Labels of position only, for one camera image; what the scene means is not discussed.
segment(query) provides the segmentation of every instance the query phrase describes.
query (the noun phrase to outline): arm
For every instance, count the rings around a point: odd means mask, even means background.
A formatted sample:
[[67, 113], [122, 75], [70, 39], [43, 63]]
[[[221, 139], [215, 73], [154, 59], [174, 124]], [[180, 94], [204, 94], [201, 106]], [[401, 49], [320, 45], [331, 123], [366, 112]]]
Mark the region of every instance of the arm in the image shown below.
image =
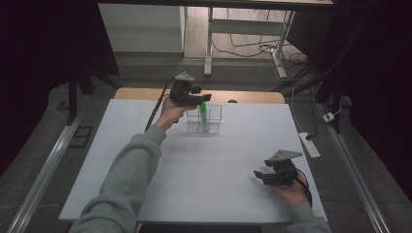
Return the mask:
[[[305, 181], [302, 174], [299, 174], [299, 178]], [[331, 232], [325, 219], [321, 216], [316, 217], [313, 214], [306, 193], [299, 183], [294, 183], [289, 187], [274, 186], [274, 188], [284, 197], [290, 206], [292, 224], [288, 226], [289, 232]]]
[[100, 194], [84, 208], [71, 232], [135, 232], [150, 180], [161, 156], [165, 131], [188, 109], [165, 98], [157, 122], [135, 135], [115, 158]]

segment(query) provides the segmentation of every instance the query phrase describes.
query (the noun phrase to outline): gray sleeve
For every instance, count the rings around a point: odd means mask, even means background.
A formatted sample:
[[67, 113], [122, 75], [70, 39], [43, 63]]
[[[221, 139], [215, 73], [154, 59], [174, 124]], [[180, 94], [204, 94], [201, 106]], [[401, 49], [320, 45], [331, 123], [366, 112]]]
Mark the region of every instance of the gray sleeve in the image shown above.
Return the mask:
[[325, 219], [313, 214], [308, 202], [291, 207], [291, 216], [292, 224], [288, 226], [291, 233], [331, 232]]
[[135, 232], [165, 138], [165, 132], [154, 125], [145, 134], [135, 135], [115, 158], [100, 194], [85, 206], [70, 232]]

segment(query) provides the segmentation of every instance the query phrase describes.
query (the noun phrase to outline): hand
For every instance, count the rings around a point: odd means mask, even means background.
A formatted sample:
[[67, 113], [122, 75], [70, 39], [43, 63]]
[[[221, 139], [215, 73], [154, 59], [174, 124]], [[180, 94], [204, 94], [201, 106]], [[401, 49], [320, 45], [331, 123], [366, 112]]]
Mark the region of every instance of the hand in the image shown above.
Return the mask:
[[183, 116], [185, 111], [194, 110], [196, 108], [197, 106], [180, 106], [167, 96], [163, 99], [161, 114], [155, 125], [166, 131], [172, 127], [176, 120]]
[[[306, 185], [308, 184], [304, 176], [299, 173], [299, 178], [303, 181]], [[303, 187], [295, 182], [291, 186], [273, 186], [275, 190], [277, 190], [281, 196], [284, 197], [285, 201], [290, 206], [295, 206], [304, 202], [308, 202], [308, 197], [306, 196], [306, 192]]]

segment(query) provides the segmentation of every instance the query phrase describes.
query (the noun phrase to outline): transparent container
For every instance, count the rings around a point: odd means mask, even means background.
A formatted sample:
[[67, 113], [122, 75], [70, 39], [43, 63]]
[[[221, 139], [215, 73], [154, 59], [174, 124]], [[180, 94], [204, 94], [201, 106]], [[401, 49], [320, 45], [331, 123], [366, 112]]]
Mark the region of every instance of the transparent container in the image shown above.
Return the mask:
[[206, 104], [206, 113], [200, 113], [200, 107], [186, 112], [188, 132], [219, 134], [222, 121], [222, 105]]

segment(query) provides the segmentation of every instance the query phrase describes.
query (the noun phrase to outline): wooden floor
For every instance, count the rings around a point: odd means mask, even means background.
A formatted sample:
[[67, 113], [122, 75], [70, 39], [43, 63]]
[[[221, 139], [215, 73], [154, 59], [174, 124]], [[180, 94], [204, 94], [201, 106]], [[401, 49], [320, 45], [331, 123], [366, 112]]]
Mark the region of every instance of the wooden floor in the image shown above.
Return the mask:
[[[261, 21], [283, 21], [284, 11], [269, 11], [269, 10], [246, 10], [246, 9], [227, 9], [215, 8], [214, 18], [232, 18], [244, 20], [261, 20]], [[188, 7], [188, 19], [186, 23], [185, 33], [185, 58], [199, 58], [204, 59], [207, 41], [207, 27], [208, 27], [208, 8]], [[260, 53], [259, 45], [235, 47], [245, 44], [258, 43], [261, 36], [256, 35], [230, 35], [229, 34], [213, 34], [212, 40], [219, 50], [226, 50], [240, 55], [231, 54], [228, 52], [221, 52], [213, 48], [213, 58], [248, 58], [248, 59], [272, 59], [269, 52], [263, 52], [256, 56], [251, 56]], [[278, 37], [263, 36], [261, 41], [265, 45], [276, 46]], [[294, 54], [293, 59], [305, 59], [304, 54], [297, 54], [300, 51], [292, 45], [283, 47], [285, 58], [289, 58]]]

